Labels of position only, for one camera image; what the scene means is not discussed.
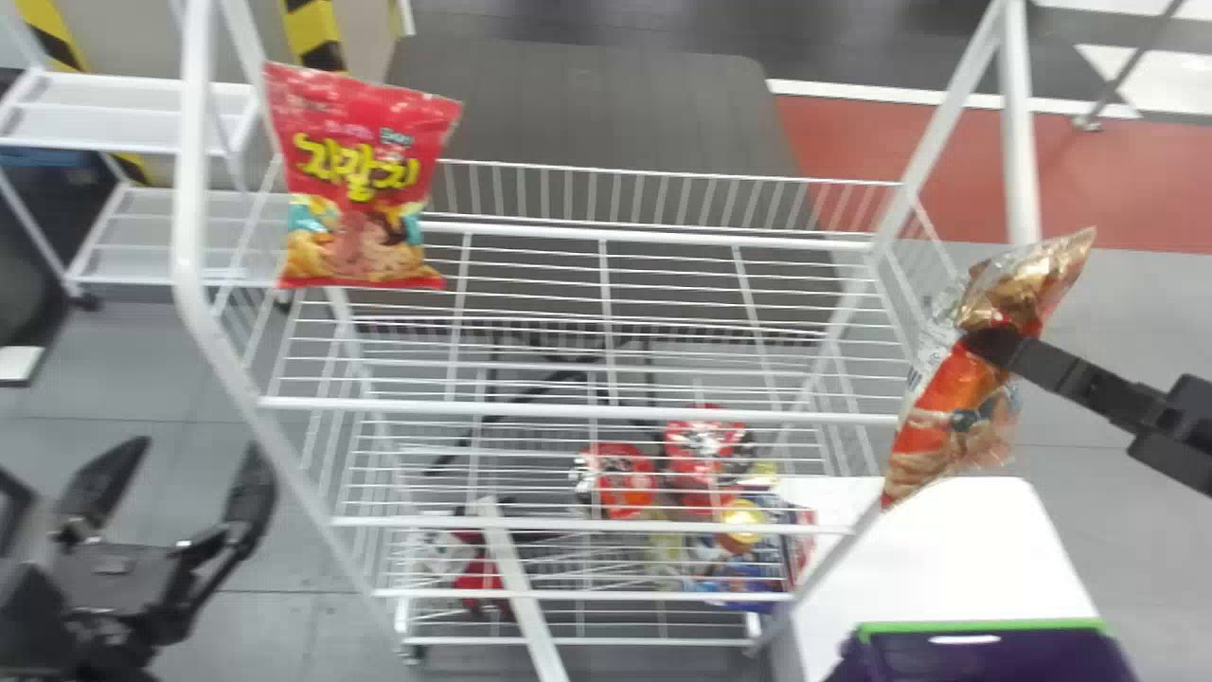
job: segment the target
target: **gray tile floor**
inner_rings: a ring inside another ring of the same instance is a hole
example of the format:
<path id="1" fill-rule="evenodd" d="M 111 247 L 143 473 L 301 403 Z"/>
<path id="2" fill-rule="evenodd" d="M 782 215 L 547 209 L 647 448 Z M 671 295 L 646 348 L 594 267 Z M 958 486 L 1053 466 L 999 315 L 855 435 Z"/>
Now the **gray tile floor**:
<path id="1" fill-rule="evenodd" d="M 951 247 L 961 263 L 990 250 Z M 1199 306 L 1210 286 L 1212 257 L 1097 251 L 1046 336 L 1159 389 L 1182 373 L 1212 377 L 1212 317 Z M 53 495 L 103 448 L 152 436 L 110 537 L 171 541 L 216 518 L 248 439 L 215 391 L 170 305 L 109 300 L 98 313 L 74 313 L 33 389 L 0 390 L 0 464 Z M 1206 680 L 1212 502 L 1128 460 L 1120 452 L 1126 437 L 1108 424 L 1035 391 L 1027 392 L 1019 443 L 1005 472 L 1039 489 L 1142 680 Z M 568 665 L 576 678 L 595 681 L 636 678 L 639 670 L 647 678 L 766 677 L 761 664 L 722 652 L 583 651 L 570 653 Z M 532 675 L 520 651 L 473 660 L 439 652 L 424 670 L 400 665 L 288 499 L 194 637 L 155 667 L 165 680 L 207 682 Z"/>

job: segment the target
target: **red floor mat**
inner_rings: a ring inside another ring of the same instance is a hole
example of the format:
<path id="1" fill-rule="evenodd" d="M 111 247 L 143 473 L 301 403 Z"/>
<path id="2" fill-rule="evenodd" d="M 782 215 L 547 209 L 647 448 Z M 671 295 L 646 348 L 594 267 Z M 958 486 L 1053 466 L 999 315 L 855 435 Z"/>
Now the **red floor mat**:
<path id="1" fill-rule="evenodd" d="M 776 97 L 800 170 L 814 177 L 894 179 L 932 107 Z M 1098 246 L 1212 253 L 1212 127 L 1109 120 L 1076 131 L 1035 115 L 1044 234 L 1098 225 Z M 1005 241 L 1001 124 L 967 110 L 922 191 L 943 239 Z"/>

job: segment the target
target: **white metal shelf rack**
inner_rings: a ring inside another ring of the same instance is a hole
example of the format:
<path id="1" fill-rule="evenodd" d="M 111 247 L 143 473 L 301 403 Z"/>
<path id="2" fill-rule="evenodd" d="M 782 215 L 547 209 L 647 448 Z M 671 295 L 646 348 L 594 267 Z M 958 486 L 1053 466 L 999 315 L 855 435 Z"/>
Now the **white metal shelf rack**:
<path id="1" fill-rule="evenodd" d="M 179 0 L 164 1 L 179 24 Z M 0 33 L 21 50 L 28 64 L 0 97 L 0 145 L 102 151 L 102 159 L 118 178 L 70 263 L 64 263 L 51 247 L 2 172 L 0 196 L 12 207 L 72 299 L 95 305 L 96 297 L 85 291 L 87 283 L 168 285 L 172 189 L 132 182 L 104 153 L 176 154 L 181 139 L 182 81 L 52 70 L 11 1 L 0 2 Z M 206 153 L 224 160 L 236 187 L 229 195 L 216 196 L 219 205 L 212 214 L 231 212 L 224 208 L 233 201 L 239 205 L 238 214 L 247 214 L 252 191 L 244 177 L 244 156 L 261 122 L 259 101 L 247 84 L 216 82 L 211 84 L 211 92 Z"/>
<path id="2" fill-rule="evenodd" d="M 247 7 L 221 5 L 259 91 Z M 265 280 L 282 199 L 267 180 L 221 216 L 207 189 L 215 0 L 189 0 L 178 308 L 394 640 L 525 644 L 545 681 L 566 680 L 558 646 L 751 653 L 877 517 L 873 430 L 896 423 L 922 297 L 955 274 L 917 193 L 1004 40 L 1007 211 L 1016 239 L 1037 233 L 1023 11 L 990 2 L 901 183 L 445 161 L 422 225 L 446 291 L 307 290 L 284 315 Z M 673 419 L 748 424 L 762 470 L 816 520 L 726 525 L 721 489 L 687 516 L 668 477 L 644 520 L 573 509 L 583 447 L 661 462 Z M 704 592 L 686 539 L 725 531 L 811 537 L 808 571 L 754 558 L 782 590 Z M 773 615 L 728 608 L 760 602 Z"/>

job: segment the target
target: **hazard stripe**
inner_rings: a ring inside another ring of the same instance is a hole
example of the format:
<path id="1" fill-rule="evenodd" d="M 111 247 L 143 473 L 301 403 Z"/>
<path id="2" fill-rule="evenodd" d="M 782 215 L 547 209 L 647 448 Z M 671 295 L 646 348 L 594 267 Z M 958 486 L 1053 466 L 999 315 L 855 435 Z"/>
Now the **hazard stripe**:
<path id="1" fill-rule="evenodd" d="M 281 0 L 280 6 L 286 42 L 301 64 L 326 71 L 348 70 L 331 0 Z"/>
<path id="2" fill-rule="evenodd" d="M 17 8 L 59 70 L 88 70 L 68 24 L 63 22 L 63 15 L 51 0 L 17 0 Z"/>
<path id="3" fill-rule="evenodd" d="M 118 161 L 118 166 L 122 168 L 126 177 L 139 184 L 152 184 L 147 168 L 143 165 L 143 159 L 138 154 L 110 154 L 110 156 Z"/>
<path id="4" fill-rule="evenodd" d="M 56 70 L 76 73 L 90 70 L 88 62 L 85 61 L 80 46 L 63 21 L 63 15 L 52 0 L 17 0 L 17 8 Z M 110 154 L 110 156 L 131 180 L 150 184 L 147 164 L 142 156 L 138 154 Z"/>

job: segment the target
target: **orange snack bag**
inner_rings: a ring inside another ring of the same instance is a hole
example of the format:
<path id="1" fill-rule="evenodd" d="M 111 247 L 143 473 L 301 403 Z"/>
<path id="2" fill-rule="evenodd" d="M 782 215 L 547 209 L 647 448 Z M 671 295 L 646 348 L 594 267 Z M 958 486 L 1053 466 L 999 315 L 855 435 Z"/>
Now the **orange snack bag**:
<path id="1" fill-rule="evenodd" d="M 1093 241 L 1094 228 L 1087 228 L 1007 251 L 972 265 L 934 298 L 909 371 L 884 509 L 944 476 L 1010 459 L 1018 415 L 1010 374 L 970 354 L 961 338 L 991 326 L 1039 336 Z"/>

